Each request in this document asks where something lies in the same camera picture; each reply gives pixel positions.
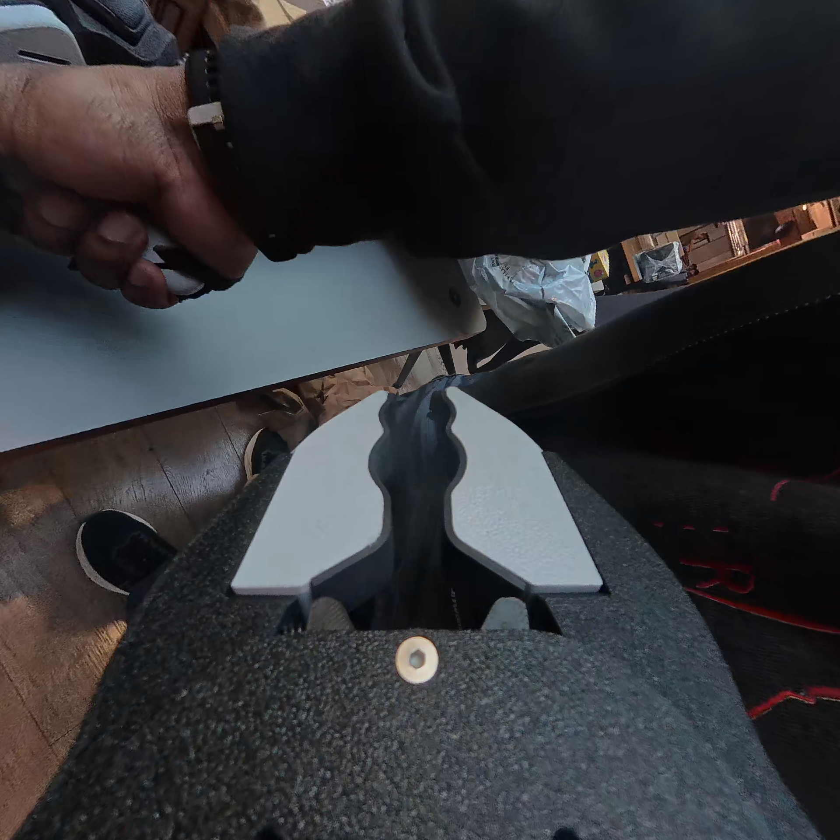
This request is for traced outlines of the black garment with red print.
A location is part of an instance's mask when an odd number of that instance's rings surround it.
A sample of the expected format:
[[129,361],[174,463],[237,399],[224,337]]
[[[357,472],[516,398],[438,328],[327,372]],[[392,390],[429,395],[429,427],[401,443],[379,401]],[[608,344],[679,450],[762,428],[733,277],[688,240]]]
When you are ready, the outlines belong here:
[[456,386],[540,446],[600,550],[604,592],[542,615],[680,709],[785,838],[838,838],[838,253],[806,251],[398,396],[406,524],[371,628],[466,630],[496,600],[443,547]]

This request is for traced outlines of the grey chair back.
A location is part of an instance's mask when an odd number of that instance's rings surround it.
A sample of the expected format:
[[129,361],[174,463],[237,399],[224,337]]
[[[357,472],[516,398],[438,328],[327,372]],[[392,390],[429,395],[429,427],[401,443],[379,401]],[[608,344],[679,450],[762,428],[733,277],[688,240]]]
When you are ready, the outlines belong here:
[[2,27],[1,63],[58,67],[87,64],[76,39],[62,23]]

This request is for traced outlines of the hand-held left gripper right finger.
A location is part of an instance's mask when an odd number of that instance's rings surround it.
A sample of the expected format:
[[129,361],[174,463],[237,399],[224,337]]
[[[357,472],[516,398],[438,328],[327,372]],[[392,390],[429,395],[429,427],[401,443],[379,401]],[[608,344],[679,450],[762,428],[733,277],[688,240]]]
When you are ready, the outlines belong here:
[[444,494],[444,572],[460,629],[559,631],[549,600],[604,581],[543,455],[457,387],[444,394],[458,457]]

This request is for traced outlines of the brown crumpled paper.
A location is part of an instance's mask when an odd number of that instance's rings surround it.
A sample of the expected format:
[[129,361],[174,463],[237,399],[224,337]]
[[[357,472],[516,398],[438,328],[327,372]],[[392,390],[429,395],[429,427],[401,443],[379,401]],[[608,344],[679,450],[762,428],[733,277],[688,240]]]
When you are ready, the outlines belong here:
[[377,392],[405,394],[445,373],[435,350],[421,352],[402,385],[395,386],[407,355],[365,364],[347,371],[287,385],[266,395],[258,413],[259,425],[278,433],[289,448],[328,420]]

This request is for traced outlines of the white crumpled plastic bag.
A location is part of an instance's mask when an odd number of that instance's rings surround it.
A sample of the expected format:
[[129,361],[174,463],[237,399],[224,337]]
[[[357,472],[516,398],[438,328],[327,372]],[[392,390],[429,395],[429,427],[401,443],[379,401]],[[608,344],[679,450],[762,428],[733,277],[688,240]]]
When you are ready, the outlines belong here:
[[530,259],[484,255],[461,259],[470,289],[518,340],[556,348],[595,328],[591,256]]

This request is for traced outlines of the small grey plastic bag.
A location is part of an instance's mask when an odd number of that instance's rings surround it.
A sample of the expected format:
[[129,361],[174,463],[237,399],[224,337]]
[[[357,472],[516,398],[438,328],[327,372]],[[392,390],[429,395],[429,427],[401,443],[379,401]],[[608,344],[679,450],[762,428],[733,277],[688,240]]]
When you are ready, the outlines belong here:
[[639,279],[648,285],[686,275],[684,252],[679,241],[640,251],[633,257]]

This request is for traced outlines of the wooden shelf with boxes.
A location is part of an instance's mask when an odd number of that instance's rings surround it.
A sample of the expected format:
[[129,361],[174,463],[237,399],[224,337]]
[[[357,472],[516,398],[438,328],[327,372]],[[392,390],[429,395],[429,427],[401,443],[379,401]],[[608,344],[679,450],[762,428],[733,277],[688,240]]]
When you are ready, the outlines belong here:
[[[609,248],[610,274],[603,286],[609,293],[656,291],[718,277],[753,261],[838,232],[839,198],[801,203],[773,213],[727,222],[692,225],[630,237]],[[645,284],[634,256],[640,251],[679,241],[686,275],[672,281]]]

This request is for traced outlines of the person's right hand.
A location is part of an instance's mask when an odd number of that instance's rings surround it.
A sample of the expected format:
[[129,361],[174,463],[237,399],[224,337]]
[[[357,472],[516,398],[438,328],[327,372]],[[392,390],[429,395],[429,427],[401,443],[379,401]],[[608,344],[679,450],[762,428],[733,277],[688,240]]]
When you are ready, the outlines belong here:
[[187,121],[180,67],[2,65],[2,157],[34,177],[20,234],[93,285],[176,304],[144,258],[150,224],[228,280],[256,247],[218,200]]

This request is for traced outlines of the black shoe white sole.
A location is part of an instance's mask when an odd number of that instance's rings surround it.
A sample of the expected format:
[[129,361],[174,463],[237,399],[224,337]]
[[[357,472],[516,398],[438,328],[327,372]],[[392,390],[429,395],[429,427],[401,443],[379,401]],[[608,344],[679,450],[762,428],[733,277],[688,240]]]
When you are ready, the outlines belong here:
[[286,440],[278,432],[262,427],[248,441],[243,463],[246,481],[250,482],[279,457],[289,455]]
[[90,582],[127,597],[153,582],[175,559],[177,549],[146,520],[106,509],[82,521],[76,555]]

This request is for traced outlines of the light grey desk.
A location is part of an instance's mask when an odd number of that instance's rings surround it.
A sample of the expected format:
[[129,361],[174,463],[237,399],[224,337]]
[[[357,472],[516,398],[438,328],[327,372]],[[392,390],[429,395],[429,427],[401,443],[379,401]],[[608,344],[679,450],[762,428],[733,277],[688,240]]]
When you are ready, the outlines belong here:
[[3,453],[481,332],[456,261],[374,242],[258,255],[245,277],[173,308],[101,290],[57,256],[2,248]]

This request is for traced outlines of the person's right forearm black sleeve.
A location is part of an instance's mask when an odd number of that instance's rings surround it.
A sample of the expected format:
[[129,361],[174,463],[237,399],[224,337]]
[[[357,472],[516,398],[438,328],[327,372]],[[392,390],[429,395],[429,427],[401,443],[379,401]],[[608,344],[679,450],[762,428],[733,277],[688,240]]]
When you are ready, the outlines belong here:
[[230,182],[283,260],[583,256],[838,195],[838,2],[341,2],[230,36]]

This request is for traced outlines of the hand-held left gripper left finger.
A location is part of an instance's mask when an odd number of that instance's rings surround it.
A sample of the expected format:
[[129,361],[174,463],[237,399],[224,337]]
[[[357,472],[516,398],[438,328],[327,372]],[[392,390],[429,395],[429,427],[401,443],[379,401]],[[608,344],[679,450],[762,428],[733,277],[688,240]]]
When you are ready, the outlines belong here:
[[238,596],[285,596],[307,616],[328,597],[348,613],[373,602],[394,571],[392,501],[375,452],[387,442],[375,392],[291,455],[231,581]]

